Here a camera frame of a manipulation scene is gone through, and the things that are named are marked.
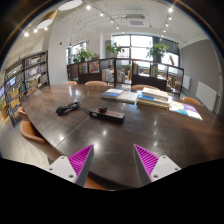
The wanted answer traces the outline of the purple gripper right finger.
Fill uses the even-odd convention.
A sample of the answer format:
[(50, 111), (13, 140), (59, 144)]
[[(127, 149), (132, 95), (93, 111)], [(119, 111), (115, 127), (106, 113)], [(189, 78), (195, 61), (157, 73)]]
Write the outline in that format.
[(149, 150), (134, 144), (134, 158), (143, 186), (180, 170), (168, 156), (157, 156)]

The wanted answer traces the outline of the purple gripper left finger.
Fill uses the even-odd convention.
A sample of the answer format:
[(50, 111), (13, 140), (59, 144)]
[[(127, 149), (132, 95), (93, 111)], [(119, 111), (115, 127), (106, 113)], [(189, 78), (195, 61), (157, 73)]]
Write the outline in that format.
[(89, 145), (69, 157), (60, 156), (48, 171), (65, 180), (84, 186), (94, 156), (94, 147)]

